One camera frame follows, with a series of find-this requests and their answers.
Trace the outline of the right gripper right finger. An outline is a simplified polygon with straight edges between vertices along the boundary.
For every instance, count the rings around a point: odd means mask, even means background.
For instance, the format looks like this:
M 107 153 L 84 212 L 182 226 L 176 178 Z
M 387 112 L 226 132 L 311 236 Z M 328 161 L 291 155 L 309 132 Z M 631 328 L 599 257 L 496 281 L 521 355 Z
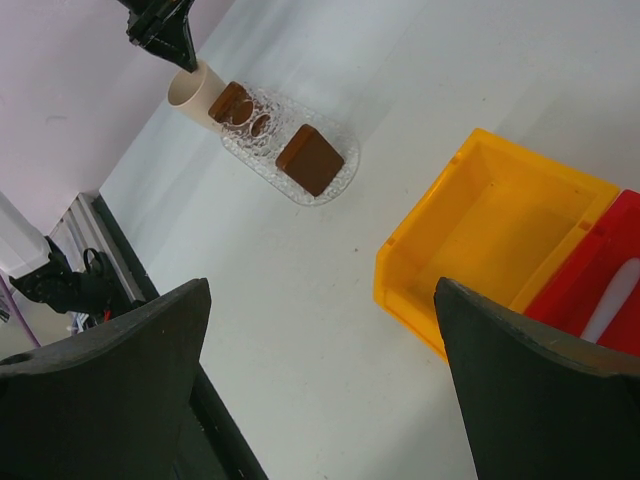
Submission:
M 434 305 L 478 478 L 638 478 L 637 357 L 452 279 Z

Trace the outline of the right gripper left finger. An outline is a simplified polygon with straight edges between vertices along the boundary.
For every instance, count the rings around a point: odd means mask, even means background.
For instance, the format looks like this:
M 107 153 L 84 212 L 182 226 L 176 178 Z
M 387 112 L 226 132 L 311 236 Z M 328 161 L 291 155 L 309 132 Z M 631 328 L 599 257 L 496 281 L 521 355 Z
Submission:
M 1 476 L 4 479 L 168 479 L 177 453 L 181 403 L 166 396 L 171 360 L 155 358 L 176 331 L 204 342 L 211 297 L 205 279 L 84 333 L 1 361 Z

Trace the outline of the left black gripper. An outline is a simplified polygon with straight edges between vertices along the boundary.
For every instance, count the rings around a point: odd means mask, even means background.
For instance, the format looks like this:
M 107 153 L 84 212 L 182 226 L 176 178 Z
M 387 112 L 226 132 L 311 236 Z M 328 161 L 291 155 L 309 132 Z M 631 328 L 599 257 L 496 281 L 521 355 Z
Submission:
M 198 69 L 188 16 L 191 0 L 119 0 L 128 10 L 126 33 L 129 41 L 182 70 Z

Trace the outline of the white paper cup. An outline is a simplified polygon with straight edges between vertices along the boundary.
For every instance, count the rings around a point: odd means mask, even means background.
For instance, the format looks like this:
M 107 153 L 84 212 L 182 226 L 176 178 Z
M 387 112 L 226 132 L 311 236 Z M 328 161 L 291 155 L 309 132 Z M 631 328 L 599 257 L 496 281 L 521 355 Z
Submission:
M 169 85 L 167 100 L 172 108 L 184 116 L 220 134 L 222 127 L 209 115 L 209 110 L 226 86 L 204 60 L 197 59 L 194 72 L 180 70 L 174 76 Z

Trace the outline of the brown block with hole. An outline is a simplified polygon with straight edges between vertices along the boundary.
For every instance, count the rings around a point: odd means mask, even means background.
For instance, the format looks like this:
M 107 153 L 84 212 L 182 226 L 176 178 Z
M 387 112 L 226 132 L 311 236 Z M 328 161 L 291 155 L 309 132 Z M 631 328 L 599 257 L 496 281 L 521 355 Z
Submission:
M 237 82 L 226 86 L 208 115 L 223 134 L 238 134 L 241 138 L 260 137 L 271 120 L 264 104 Z

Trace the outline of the clear plastic tray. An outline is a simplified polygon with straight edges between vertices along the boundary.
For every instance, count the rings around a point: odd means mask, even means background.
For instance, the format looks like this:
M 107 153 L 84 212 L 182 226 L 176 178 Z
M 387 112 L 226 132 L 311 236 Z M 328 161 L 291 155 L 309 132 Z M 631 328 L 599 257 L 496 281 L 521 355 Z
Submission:
M 351 130 L 282 93 L 231 82 L 208 115 L 231 154 L 299 205 L 332 201 L 357 173 Z

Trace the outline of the brown wooden block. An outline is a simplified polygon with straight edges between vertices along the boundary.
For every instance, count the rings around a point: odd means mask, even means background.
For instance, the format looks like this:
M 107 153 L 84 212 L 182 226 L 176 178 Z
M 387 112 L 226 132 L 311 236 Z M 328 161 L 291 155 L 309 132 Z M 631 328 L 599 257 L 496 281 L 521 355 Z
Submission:
M 322 134 L 303 124 L 276 159 L 276 166 L 313 197 L 331 184 L 345 160 Z

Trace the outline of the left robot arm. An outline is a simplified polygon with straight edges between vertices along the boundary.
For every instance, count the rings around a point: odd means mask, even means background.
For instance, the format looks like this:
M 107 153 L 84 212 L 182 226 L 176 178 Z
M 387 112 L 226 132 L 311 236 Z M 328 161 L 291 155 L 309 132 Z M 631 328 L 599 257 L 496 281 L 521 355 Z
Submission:
M 129 41 L 178 66 L 183 73 L 200 70 L 189 24 L 190 0 L 123 1 L 129 12 Z M 56 243 L 43 235 L 6 197 L 1 197 L 1 289 L 13 286 L 35 303 L 59 314 L 69 312 L 105 322 L 134 304 L 122 292 L 107 255 L 83 251 L 84 270 L 75 271 Z

